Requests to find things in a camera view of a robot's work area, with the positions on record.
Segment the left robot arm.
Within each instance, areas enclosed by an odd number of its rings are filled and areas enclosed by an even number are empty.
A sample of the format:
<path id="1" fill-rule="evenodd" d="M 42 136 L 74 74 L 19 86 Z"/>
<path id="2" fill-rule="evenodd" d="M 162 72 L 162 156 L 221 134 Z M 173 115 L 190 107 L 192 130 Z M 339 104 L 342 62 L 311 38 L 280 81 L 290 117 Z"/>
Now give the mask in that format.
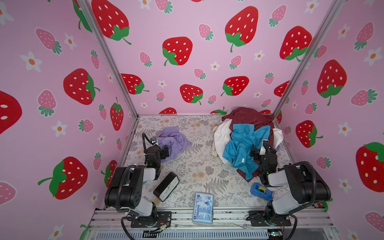
<path id="1" fill-rule="evenodd" d="M 144 151 L 144 165 L 118 167 L 105 195 L 105 205 L 119 213 L 127 213 L 146 225 L 157 221 L 157 207 L 142 197 L 143 183 L 157 180 L 161 173 L 161 162 L 169 157 L 167 146 L 151 146 Z"/>

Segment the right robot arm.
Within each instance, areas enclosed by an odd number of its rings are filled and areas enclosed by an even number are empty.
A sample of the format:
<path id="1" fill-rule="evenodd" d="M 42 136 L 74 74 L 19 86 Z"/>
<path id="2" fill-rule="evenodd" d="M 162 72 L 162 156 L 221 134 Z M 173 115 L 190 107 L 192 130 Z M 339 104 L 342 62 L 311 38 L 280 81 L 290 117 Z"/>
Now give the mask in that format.
<path id="1" fill-rule="evenodd" d="M 289 186 L 289 191 L 278 199 L 269 200 L 263 212 L 250 211 L 247 220 L 253 226 L 290 226 L 291 214 L 331 199 L 330 188 L 309 162 L 288 164 L 277 169 L 277 151 L 268 147 L 264 155 L 260 152 L 252 148 L 250 153 L 260 163 L 262 185 L 256 185 L 255 192 L 259 192 L 261 198 L 268 195 L 269 188 Z"/>

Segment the lavender purple cloth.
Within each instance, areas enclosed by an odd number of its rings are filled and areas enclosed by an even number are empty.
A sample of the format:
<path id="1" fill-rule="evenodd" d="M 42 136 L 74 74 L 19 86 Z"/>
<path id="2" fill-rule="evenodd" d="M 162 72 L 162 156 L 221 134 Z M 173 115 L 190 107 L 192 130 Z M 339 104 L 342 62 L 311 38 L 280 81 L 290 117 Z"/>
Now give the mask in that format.
<path id="1" fill-rule="evenodd" d="M 192 145 L 187 137 L 182 134 L 179 127 L 164 128 L 157 135 L 158 144 L 161 148 L 165 146 L 169 149 L 169 156 L 162 160 L 162 163 L 175 159 L 179 154 L 183 153 L 188 146 Z"/>

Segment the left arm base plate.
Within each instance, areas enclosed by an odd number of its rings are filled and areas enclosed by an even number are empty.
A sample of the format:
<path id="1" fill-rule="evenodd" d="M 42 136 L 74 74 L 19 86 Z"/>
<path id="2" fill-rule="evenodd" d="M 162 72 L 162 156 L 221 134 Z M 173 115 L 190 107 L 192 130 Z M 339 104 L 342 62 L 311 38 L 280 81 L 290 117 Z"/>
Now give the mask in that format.
<path id="1" fill-rule="evenodd" d="M 172 212 L 160 211 L 149 217 L 138 217 L 131 222 L 131 228 L 159 228 L 169 225 L 172 221 Z"/>

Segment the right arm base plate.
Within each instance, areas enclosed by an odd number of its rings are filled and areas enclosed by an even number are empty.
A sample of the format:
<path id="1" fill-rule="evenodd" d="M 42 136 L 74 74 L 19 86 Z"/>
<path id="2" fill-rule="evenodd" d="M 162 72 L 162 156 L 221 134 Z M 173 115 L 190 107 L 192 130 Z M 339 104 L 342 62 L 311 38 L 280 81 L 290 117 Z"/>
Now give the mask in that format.
<path id="1" fill-rule="evenodd" d="M 290 227 L 292 225 L 288 215 L 277 215 L 268 211 L 249 211 L 246 217 L 253 227 Z"/>

